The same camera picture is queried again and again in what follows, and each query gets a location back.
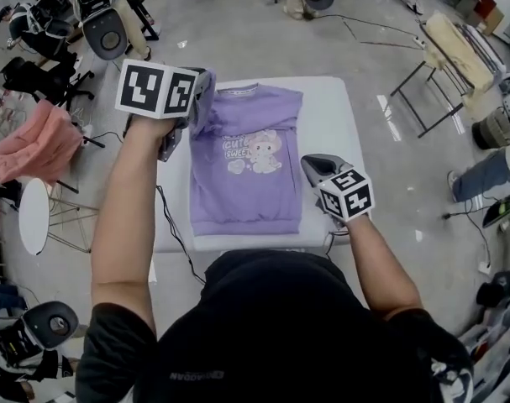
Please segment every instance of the pink towel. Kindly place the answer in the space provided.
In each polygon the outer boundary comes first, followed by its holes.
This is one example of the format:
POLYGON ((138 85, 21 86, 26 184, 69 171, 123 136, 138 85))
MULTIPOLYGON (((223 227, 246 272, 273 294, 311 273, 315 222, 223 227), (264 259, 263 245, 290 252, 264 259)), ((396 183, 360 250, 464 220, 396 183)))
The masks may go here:
POLYGON ((32 116, 0 142, 0 183, 25 175, 54 185, 81 141, 70 114, 40 100, 32 116))

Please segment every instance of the concrete floor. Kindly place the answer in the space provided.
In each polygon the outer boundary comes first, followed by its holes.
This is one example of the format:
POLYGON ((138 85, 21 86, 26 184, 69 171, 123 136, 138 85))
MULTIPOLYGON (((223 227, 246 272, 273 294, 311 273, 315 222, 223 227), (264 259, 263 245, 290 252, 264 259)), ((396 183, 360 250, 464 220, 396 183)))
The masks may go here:
MULTIPOLYGON (((486 257, 481 235, 466 216, 444 222, 444 212, 462 212, 454 205, 446 185, 449 170, 463 170, 486 156, 471 141, 471 120, 466 112, 418 139, 420 127, 402 100, 395 98, 384 110, 389 93, 422 59, 417 50, 360 44, 359 41, 391 42, 413 46, 411 36, 394 30, 349 21, 357 40, 339 18, 299 22, 288 18, 280 0, 146 0, 145 6, 163 30, 159 42, 150 43, 153 61, 169 65, 212 67, 219 81, 272 76, 336 76, 344 80, 354 110, 365 158, 365 167, 376 193, 373 220, 406 271, 416 282, 424 305, 434 319, 454 333, 462 332, 476 314, 475 295, 486 280, 477 271, 486 257)), ((424 0, 427 18, 434 10, 452 11, 440 0, 424 0)), ((387 24, 419 34, 413 13, 399 0, 335 0, 327 13, 387 24)), ((510 69, 508 48, 492 39, 510 69)), ((83 107, 82 119, 92 120, 94 134, 122 133, 127 115, 113 109, 118 70, 113 63, 95 58, 87 44, 77 46, 85 54, 82 70, 97 76, 84 84, 96 93, 73 106, 83 107)), ((425 85, 428 71, 406 87, 426 121, 446 112, 446 102, 425 85)), ((477 107, 479 118, 499 106, 492 90, 477 107)), ((96 206, 103 198, 108 172, 119 149, 113 135, 102 138, 106 149, 89 146, 73 161, 71 177, 80 194, 64 190, 62 198, 96 206)), ((503 196, 510 186, 487 195, 503 196)), ((491 199, 485 199, 484 205, 491 199)), ((481 222, 481 212, 474 214, 481 222)), ((92 239, 94 221, 85 230, 92 239)), ((3 216, 3 239, 8 275, 26 285, 40 301, 60 300, 72 306, 82 322, 91 312, 90 256, 49 241, 38 257, 27 254, 18 235, 18 215, 3 216)), ((82 243, 79 227, 71 222, 57 230, 64 238, 82 243)), ((510 232, 485 232, 494 269, 510 264, 510 232)), ((195 267, 203 271, 218 253, 194 254, 195 267)), ((355 294, 362 300, 349 247, 335 247, 333 261, 345 272, 355 294)), ((201 286, 191 276, 183 254, 155 258, 155 278, 150 284, 158 332, 164 332, 180 315, 197 303, 201 286)), ((32 296, 26 295, 30 304, 32 296)), ((81 343, 71 343, 71 355, 81 343)))

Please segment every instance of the sweatshirt hem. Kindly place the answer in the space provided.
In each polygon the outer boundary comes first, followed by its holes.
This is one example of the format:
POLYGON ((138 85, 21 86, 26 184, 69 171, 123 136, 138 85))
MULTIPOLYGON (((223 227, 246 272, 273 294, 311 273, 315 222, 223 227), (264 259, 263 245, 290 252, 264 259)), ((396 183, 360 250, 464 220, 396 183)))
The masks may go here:
POLYGON ((258 222, 192 222, 195 236, 208 235, 261 235, 261 234, 297 234, 299 220, 279 219, 258 222))

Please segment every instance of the cartoon girl print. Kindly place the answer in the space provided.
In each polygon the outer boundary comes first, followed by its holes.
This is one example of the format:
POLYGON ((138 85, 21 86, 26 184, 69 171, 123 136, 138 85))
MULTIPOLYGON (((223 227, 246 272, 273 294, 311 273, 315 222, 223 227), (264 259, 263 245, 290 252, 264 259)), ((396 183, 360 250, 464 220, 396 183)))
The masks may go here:
POLYGON ((282 167, 273 156, 282 147, 281 138, 276 130, 262 130, 247 134, 245 142, 249 148, 248 157, 253 163, 255 173, 271 173, 282 167))

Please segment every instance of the white tabletop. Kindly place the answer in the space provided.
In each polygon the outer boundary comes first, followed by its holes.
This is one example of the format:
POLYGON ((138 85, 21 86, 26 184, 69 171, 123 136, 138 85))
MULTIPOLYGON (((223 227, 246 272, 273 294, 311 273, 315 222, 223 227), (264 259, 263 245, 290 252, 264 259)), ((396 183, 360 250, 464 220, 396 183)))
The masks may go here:
POLYGON ((31 180, 19 205, 19 234, 27 251, 38 255, 45 246, 50 227, 50 198, 40 179, 31 180))
MULTIPOLYGON (((363 155, 354 114, 344 82, 327 76, 282 77, 218 83, 217 88, 248 86, 256 82, 281 86, 303 93, 297 118, 297 146, 305 154, 334 154, 364 170, 363 155)), ((157 183, 163 186, 172 218, 188 250, 221 251, 255 248, 316 248, 323 246, 334 224, 315 206, 317 197, 302 171, 302 221, 299 234, 260 236, 193 236, 189 221, 189 175, 191 151, 188 133, 167 163, 159 162, 157 183)), ((159 194, 155 197, 155 252, 179 252, 180 244, 171 236, 163 215, 159 194)))

